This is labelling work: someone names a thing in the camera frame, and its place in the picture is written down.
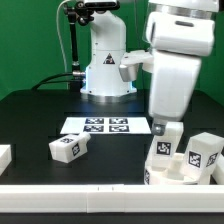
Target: black tabletop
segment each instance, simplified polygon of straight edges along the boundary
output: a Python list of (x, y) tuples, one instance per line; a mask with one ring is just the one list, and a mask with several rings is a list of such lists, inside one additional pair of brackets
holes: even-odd
[[(92, 135), (88, 153), (64, 164), (51, 158), (48, 144), (62, 135), (66, 117), (146, 117), (148, 92), (121, 103), (95, 103), (63, 90), (16, 91), (0, 101), (0, 144), (12, 146), (13, 161), (0, 184), (143, 184), (152, 135)], [(184, 152), (191, 136), (224, 136), (224, 107), (195, 91), (183, 118)], [(1, 214), (0, 223), (223, 223), (223, 214)]]

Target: green wall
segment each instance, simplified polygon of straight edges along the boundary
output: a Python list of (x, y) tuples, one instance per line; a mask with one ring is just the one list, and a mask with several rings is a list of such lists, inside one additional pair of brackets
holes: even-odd
[[(134, 4), (122, 4), (114, 12), (127, 26), (127, 50), (146, 49), (141, 39), (147, 10), (147, 0), (137, 1), (138, 33), (135, 28)], [(60, 45), (56, 32), (56, 10), (61, 0), (1, 0), (0, 4), (0, 99), (8, 93), (30, 89), (40, 80), (64, 72)], [(60, 26), (67, 58), (71, 60), (69, 27), (61, 13)], [(196, 88), (206, 92), (224, 105), (224, 14), (216, 18), (216, 44), (203, 66)], [(90, 62), (89, 27), (78, 26), (81, 67)], [(150, 75), (139, 72), (136, 85), (149, 88)], [(47, 88), (66, 88), (65, 84)]]

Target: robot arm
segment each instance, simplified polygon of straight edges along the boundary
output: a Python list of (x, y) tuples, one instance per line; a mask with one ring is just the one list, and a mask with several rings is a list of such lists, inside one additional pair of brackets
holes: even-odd
[(149, 114), (152, 133), (162, 136), (168, 121), (179, 121), (188, 106), (201, 67), (201, 56), (214, 42), (213, 0), (149, 0), (144, 40), (152, 51), (126, 53), (121, 60), (123, 81), (136, 79), (138, 63), (152, 73)]

